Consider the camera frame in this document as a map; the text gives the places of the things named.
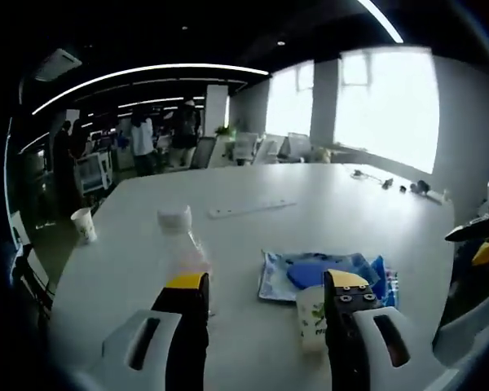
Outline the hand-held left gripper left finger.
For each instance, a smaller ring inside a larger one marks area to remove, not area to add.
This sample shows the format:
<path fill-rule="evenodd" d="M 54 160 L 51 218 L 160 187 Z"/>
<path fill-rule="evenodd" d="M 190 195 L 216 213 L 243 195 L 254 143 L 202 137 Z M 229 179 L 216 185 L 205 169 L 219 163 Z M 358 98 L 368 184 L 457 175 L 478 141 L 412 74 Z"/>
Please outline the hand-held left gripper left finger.
<path fill-rule="evenodd" d="M 75 375 L 80 390 L 202 390 L 209 345 L 209 274 L 179 275 L 150 310 L 139 310 Z"/>

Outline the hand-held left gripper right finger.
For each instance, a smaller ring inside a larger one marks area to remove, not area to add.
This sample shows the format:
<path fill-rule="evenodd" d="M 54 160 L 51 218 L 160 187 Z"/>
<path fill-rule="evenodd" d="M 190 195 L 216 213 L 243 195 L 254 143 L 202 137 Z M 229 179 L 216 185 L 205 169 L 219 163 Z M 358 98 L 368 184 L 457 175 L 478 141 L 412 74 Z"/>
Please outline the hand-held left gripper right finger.
<path fill-rule="evenodd" d="M 431 341 L 394 307 L 384 307 L 358 275 L 326 270 L 325 342 L 333 390 L 455 390 Z"/>

